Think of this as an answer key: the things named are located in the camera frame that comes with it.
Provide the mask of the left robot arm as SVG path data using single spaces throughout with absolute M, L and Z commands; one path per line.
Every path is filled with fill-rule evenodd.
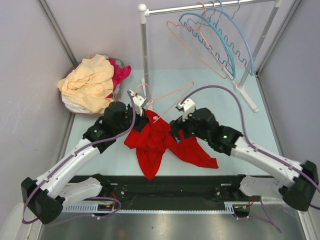
M 30 210 L 36 221 L 46 225 L 70 205 L 86 199 L 107 199 L 111 188 L 100 174 L 80 183 L 69 181 L 118 138 L 143 122 L 145 104 L 141 96 L 135 96 L 129 105 L 112 102 L 68 155 L 36 179 L 25 178 L 21 183 L 24 210 Z

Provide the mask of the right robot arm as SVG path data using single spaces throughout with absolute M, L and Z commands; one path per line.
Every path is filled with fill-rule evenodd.
M 291 160 L 249 141 L 244 133 L 220 125 L 207 108 L 196 109 L 170 122 L 170 135 L 177 141 L 196 137 L 216 152 L 246 161 L 268 173 L 268 177 L 239 175 L 230 188 L 231 196 L 242 201 L 247 196 L 282 199 L 295 210 L 311 206 L 319 185 L 316 165 Z

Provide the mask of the red t shirt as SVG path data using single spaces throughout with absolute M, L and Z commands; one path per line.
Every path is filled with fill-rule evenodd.
M 217 159 L 210 157 L 194 136 L 176 142 L 169 134 L 169 123 L 151 110 L 146 111 L 146 116 L 148 123 L 143 129 L 132 129 L 124 141 L 124 145 L 136 150 L 138 164 L 146 179 L 152 180 L 156 176 L 166 150 L 181 161 L 197 167 L 219 168 Z

